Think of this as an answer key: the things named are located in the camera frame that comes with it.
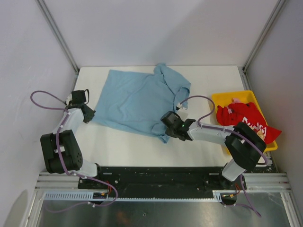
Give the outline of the light blue t shirt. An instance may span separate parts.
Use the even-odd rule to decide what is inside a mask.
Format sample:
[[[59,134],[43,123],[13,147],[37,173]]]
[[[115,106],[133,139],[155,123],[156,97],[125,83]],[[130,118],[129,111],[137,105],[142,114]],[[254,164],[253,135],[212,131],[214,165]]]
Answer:
[[[191,83],[164,63],[153,73],[110,70],[95,107],[93,122],[167,143],[161,117],[176,112],[189,97]]]

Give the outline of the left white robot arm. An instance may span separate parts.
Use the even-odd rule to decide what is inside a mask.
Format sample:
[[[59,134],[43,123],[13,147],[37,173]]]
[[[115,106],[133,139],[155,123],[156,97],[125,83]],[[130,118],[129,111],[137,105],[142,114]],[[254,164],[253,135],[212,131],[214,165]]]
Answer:
[[[84,114],[80,108],[64,111],[63,118],[56,129],[40,138],[41,148],[47,172],[51,174],[79,175],[88,178],[94,189],[105,183],[103,175],[98,173],[97,164],[84,159],[75,133],[84,123]]]

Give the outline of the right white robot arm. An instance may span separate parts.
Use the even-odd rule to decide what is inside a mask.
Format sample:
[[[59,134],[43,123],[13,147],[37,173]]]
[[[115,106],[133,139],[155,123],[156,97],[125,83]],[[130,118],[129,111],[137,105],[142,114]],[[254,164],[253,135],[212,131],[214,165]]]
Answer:
[[[161,118],[166,126],[166,134],[179,140],[202,140],[225,146],[232,156],[218,175],[218,184],[224,190],[231,189],[239,176],[252,171],[260,158],[267,164],[263,152],[266,143],[247,124],[235,126],[202,124],[194,119],[183,121],[180,116],[168,111]]]

